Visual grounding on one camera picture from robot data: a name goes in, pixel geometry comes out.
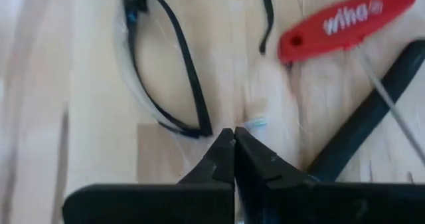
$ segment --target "wiha logo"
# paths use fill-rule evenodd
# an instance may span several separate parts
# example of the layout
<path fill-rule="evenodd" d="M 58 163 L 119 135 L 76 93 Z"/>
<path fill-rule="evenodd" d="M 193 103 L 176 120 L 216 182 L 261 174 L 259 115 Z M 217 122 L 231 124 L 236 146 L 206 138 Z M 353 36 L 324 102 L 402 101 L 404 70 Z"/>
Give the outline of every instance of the wiha logo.
<path fill-rule="evenodd" d="M 366 3 L 360 4 L 357 8 L 343 7 L 338 9 L 338 13 L 323 23 L 323 28 L 327 35 L 331 36 L 357 23 L 367 21 L 369 15 L 381 14 L 384 4 L 381 0 L 371 0 L 369 6 Z"/>

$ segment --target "red handle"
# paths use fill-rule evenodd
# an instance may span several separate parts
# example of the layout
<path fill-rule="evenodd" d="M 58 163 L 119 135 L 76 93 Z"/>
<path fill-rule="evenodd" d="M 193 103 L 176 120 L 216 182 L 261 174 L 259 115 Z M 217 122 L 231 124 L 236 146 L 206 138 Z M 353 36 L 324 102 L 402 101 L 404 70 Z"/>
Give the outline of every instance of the red handle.
<path fill-rule="evenodd" d="M 337 49 L 348 49 L 381 29 L 415 0 L 345 0 L 298 23 L 279 41 L 281 62 L 302 61 Z"/>

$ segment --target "wooden table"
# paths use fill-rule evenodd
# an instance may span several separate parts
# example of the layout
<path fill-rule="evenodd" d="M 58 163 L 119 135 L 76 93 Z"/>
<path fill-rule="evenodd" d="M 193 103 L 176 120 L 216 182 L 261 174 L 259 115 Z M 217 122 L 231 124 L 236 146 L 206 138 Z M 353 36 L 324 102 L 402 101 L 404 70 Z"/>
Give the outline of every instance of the wooden table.
<path fill-rule="evenodd" d="M 58 223 L 74 0 L 1 0 L 0 223 Z"/>
<path fill-rule="evenodd" d="M 118 69 L 112 20 L 117 0 L 76 0 L 70 99 L 67 193 L 90 183 L 175 183 L 214 138 L 170 134 L 129 93 Z M 279 64 L 276 43 L 302 17 L 336 0 L 273 0 L 276 20 L 268 52 L 258 45 L 266 28 L 262 0 L 166 0 L 178 17 L 201 80 L 214 134 L 254 116 L 267 126 L 252 133 L 282 158 L 305 168 L 371 91 L 356 52 L 334 52 Z M 139 68 L 154 98 L 170 113 L 196 124 L 184 63 L 168 16 L 155 0 L 139 37 Z M 425 34 L 424 0 L 364 48 L 382 76 L 402 48 Z M 422 144 L 425 118 L 422 68 L 398 107 Z M 424 181 L 425 170 L 392 116 L 376 127 L 341 181 Z"/>

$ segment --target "screwdriver shaft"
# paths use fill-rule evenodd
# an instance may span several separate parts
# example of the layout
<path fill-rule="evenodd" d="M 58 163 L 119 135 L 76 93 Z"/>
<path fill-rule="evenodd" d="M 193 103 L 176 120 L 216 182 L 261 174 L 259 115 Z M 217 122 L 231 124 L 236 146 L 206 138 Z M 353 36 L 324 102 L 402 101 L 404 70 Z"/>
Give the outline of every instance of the screwdriver shaft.
<path fill-rule="evenodd" d="M 425 166 L 425 153 L 421 149 L 420 144 L 418 143 L 416 138 L 414 137 L 412 130 L 407 126 L 407 123 L 403 119 L 398 108 L 395 106 L 394 101 L 392 101 L 392 98 L 389 96 L 388 92 L 385 90 L 385 87 L 383 86 L 382 82 L 379 80 L 379 78 L 376 76 L 375 72 L 373 71 L 371 61 L 369 60 L 369 57 L 367 56 L 367 54 L 365 54 L 365 52 L 360 46 L 357 47 L 357 50 L 359 52 L 359 56 L 361 57 L 361 64 L 367 76 L 373 83 L 373 86 L 376 88 L 377 92 L 380 94 L 382 99 L 390 108 L 392 116 L 397 121 L 397 124 L 400 126 L 401 130 L 403 131 L 404 135 L 406 136 L 406 138 L 412 145 L 415 152 L 418 154 L 420 161 Z"/>

